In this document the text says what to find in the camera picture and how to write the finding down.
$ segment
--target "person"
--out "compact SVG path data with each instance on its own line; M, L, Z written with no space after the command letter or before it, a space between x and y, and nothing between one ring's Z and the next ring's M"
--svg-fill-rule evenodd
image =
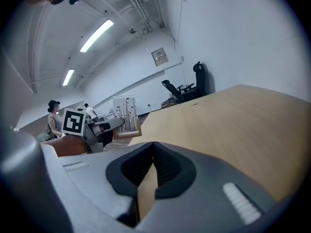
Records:
M57 138L62 137L63 133L62 131L62 118L57 114L59 110L60 102L51 100L49 102L49 116L48 116L48 124L50 126L50 129L54 135L57 136Z
M86 107L86 113L91 117L91 119L94 122L100 122L96 112L94 111L94 109L92 107L90 107L87 103L84 104L84 106Z

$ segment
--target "fluorescent light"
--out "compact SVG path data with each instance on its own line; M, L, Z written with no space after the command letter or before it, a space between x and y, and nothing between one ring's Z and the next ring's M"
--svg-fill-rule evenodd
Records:
M68 70L68 73L67 73L66 78L65 78L65 80L64 80L63 86L65 86L65 85L68 84L68 82L69 82L69 80L70 80L70 78L71 78L73 72L74 72L74 69L69 69L69 70Z
M111 20L107 20L102 26L99 27L98 30L95 31L94 34L87 40L84 46L81 48L80 52L86 52L90 46L97 40L99 36L101 36L107 29L109 29L113 25Z

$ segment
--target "black cap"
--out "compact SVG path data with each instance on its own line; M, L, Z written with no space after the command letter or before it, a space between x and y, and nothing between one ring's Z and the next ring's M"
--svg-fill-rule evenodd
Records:
M55 101L55 100L51 100L51 101L49 102L49 107L53 107L54 104L60 104L60 102L59 102L59 101Z

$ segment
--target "electrical box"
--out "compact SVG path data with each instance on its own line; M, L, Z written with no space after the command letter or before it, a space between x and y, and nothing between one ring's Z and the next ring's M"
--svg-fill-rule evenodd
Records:
M163 48L152 52L151 55L155 61L156 66L159 66L169 61Z

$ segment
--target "desk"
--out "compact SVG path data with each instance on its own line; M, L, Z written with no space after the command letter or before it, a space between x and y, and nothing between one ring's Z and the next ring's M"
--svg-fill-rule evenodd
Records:
M310 159L311 105L247 85L148 115L130 145L160 141L221 158L279 201L297 190ZM138 188L141 218L150 210L156 170Z

